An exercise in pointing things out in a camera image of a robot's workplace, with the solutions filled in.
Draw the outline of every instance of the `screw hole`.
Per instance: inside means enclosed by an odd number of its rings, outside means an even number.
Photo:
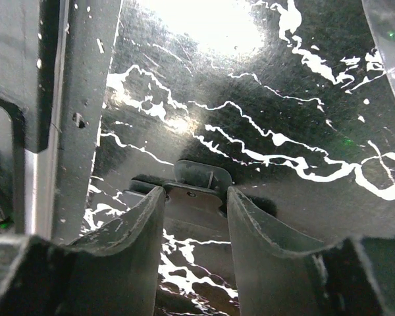
[[[75,124],[78,128],[85,128],[86,127],[86,123],[85,123],[84,119],[82,118],[81,114],[73,113],[72,120],[75,122]]]

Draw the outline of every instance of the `small hole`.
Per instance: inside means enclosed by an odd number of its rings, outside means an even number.
[[[86,123],[85,123],[84,119],[82,118],[81,114],[73,113],[72,120],[75,122],[75,124],[78,128],[85,128],[86,127]]]

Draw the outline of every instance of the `paint chip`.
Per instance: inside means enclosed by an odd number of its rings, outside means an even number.
[[[103,42],[99,38],[97,38],[97,44],[98,44],[99,52],[101,54],[104,54]]]

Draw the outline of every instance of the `black marble surface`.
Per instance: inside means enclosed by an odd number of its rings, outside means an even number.
[[[325,242],[395,234],[395,100],[361,1],[125,0],[83,231],[180,159]],[[155,314],[239,315],[211,259],[228,234],[165,226]]]

